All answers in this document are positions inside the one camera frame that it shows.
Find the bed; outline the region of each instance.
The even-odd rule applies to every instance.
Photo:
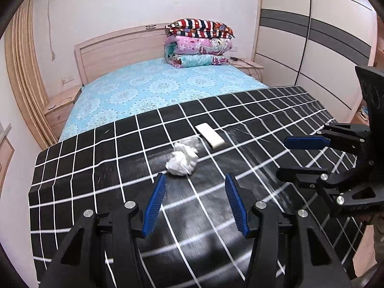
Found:
[[[228,172],[268,205],[287,213],[308,209],[347,269],[364,224],[330,218],[324,201],[312,190],[275,177],[279,166],[313,165],[332,172],[353,168],[356,157],[350,154],[329,148],[287,150],[282,143],[291,134],[314,134],[334,118],[301,87],[267,88],[230,66],[183,70],[164,64],[164,25],[121,30],[75,47],[85,87],[61,141],[38,155],[28,195],[38,281],[86,209],[111,211],[145,189],[158,172],[166,173],[173,143],[198,135],[194,127],[203,122],[223,137],[226,146],[212,150],[198,135],[199,159],[193,174],[167,174],[155,230],[138,242],[149,287],[242,287],[253,241],[237,231],[224,190]],[[150,50],[139,46],[141,38]],[[173,86],[164,81],[156,86],[159,74],[174,81]],[[127,93],[139,91],[134,84],[141,82],[144,92]],[[181,94],[186,90],[198,92]],[[161,99],[138,107],[139,100],[154,97]],[[95,98],[100,103],[90,102]],[[112,110],[104,116],[107,119],[95,118],[107,110]],[[107,284],[113,288],[108,235],[104,243]],[[276,286],[282,287],[284,237],[279,247]]]

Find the blue gripper pad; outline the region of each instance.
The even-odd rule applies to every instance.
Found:
[[[330,143],[324,136],[291,136],[284,140],[284,146],[288,149],[321,150],[329,147]]]
[[[247,213],[239,193],[237,192],[237,188],[234,183],[235,180],[236,179],[232,179],[230,174],[227,174],[225,177],[225,192],[235,218],[237,229],[243,234],[244,237],[246,237],[249,233]]]
[[[159,215],[160,206],[163,202],[164,194],[166,192],[167,177],[162,174],[153,190],[152,196],[149,199],[147,208],[144,211],[143,228],[141,233],[147,237],[155,228],[157,216]]]

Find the wooden floor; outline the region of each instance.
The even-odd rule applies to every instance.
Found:
[[[359,277],[376,264],[375,250],[373,249],[373,225],[368,225],[360,242],[358,250],[353,257],[356,276]]]

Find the sliding wardrobe door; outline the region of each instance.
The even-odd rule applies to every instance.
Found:
[[[368,63],[373,36],[367,0],[312,0],[310,33],[297,85],[346,122],[360,96],[356,65]]]
[[[268,86],[294,85],[308,35],[311,0],[262,0],[255,61]]]

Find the white eraser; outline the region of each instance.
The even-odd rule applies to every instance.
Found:
[[[225,144],[224,139],[208,123],[199,124],[195,128],[205,137],[212,149],[217,149]]]

